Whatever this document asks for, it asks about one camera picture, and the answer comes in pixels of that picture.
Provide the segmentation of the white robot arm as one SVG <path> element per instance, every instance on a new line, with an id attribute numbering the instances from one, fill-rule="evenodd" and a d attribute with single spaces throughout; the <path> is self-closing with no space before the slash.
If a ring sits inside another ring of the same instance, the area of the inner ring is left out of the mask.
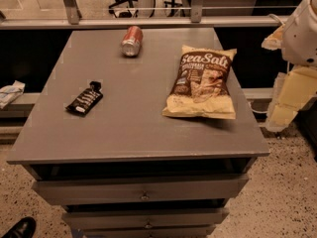
<path id="1" fill-rule="evenodd" d="M 281 132 L 317 92 L 317 0 L 302 0 L 262 47 L 281 49 L 282 58 L 293 64 L 277 75 L 266 114 L 265 127 Z"/>

